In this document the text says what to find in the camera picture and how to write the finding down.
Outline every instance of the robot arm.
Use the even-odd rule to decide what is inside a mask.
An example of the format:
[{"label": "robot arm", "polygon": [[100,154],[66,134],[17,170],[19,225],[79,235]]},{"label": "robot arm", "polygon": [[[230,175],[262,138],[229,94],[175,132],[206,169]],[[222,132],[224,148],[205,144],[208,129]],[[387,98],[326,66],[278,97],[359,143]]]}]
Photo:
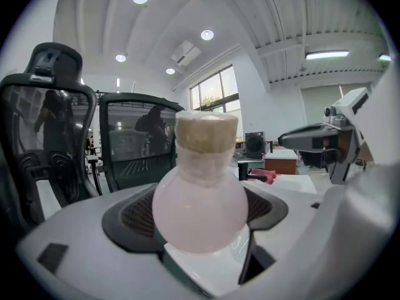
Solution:
[{"label": "robot arm", "polygon": [[279,145],[298,150],[305,165],[325,168],[333,184],[344,184],[350,164],[365,143],[354,118],[367,100],[365,87],[350,91],[325,108],[322,122],[282,134]]}]

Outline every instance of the mesh chair back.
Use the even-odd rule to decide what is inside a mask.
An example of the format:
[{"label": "mesh chair back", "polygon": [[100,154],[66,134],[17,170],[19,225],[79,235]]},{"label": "mesh chair back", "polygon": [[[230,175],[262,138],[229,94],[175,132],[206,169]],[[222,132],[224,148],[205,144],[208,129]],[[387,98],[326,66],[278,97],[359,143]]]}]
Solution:
[{"label": "mesh chair back", "polygon": [[95,103],[83,92],[35,86],[29,80],[30,74],[14,74],[2,81],[1,143],[7,163],[14,166],[22,214],[40,223],[44,219],[36,199],[37,181],[49,181],[61,207],[92,196],[80,163],[83,133],[88,132]]},{"label": "mesh chair back", "polygon": [[102,158],[111,192],[159,182],[176,165],[174,127],[180,110],[143,94],[102,96]]}]

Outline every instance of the air conditioner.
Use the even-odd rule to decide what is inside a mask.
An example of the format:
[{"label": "air conditioner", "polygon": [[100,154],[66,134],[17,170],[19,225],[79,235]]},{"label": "air conditioner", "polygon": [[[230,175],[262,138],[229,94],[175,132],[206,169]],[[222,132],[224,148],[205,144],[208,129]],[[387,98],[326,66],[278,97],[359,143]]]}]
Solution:
[{"label": "air conditioner", "polygon": [[184,41],[171,56],[171,59],[176,62],[178,66],[187,66],[192,62],[201,51],[193,43]]}]

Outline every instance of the headrest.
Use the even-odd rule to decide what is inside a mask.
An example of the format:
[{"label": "headrest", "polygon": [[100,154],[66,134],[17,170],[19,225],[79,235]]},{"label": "headrest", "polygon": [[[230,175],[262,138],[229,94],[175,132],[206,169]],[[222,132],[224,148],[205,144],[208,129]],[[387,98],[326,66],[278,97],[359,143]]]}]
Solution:
[{"label": "headrest", "polygon": [[33,49],[25,73],[64,76],[79,81],[82,64],[82,56],[71,47],[56,42],[45,42]]}]

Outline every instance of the frosted glass bottle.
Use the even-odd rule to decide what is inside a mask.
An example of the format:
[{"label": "frosted glass bottle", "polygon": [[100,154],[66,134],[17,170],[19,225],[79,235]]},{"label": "frosted glass bottle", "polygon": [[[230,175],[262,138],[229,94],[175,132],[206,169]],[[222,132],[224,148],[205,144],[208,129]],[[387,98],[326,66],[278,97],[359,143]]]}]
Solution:
[{"label": "frosted glass bottle", "polygon": [[152,201],[163,238],[186,253],[212,253],[239,235],[248,216],[246,193],[227,169],[238,119],[229,114],[176,114],[177,166],[159,183]]}]

